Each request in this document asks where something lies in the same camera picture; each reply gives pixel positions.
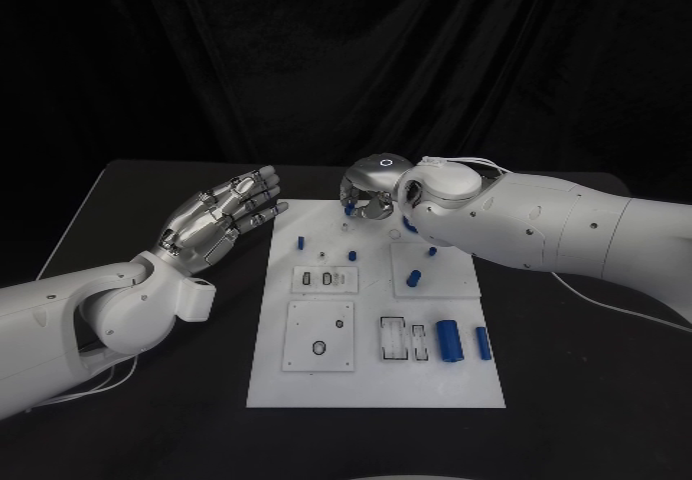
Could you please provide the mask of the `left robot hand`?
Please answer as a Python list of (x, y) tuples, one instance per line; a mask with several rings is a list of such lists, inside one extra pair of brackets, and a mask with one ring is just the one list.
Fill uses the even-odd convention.
[(288, 209), (275, 203), (279, 177), (263, 166), (197, 192), (168, 217), (152, 254), (184, 275), (206, 270), (226, 256), (238, 238)]

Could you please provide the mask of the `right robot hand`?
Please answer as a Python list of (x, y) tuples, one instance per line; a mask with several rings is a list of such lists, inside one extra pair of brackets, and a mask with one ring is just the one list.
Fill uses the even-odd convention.
[(338, 199), (349, 217), (383, 220), (393, 212), (398, 188), (413, 164), (396, 154), (373, 154), (346, 170)]

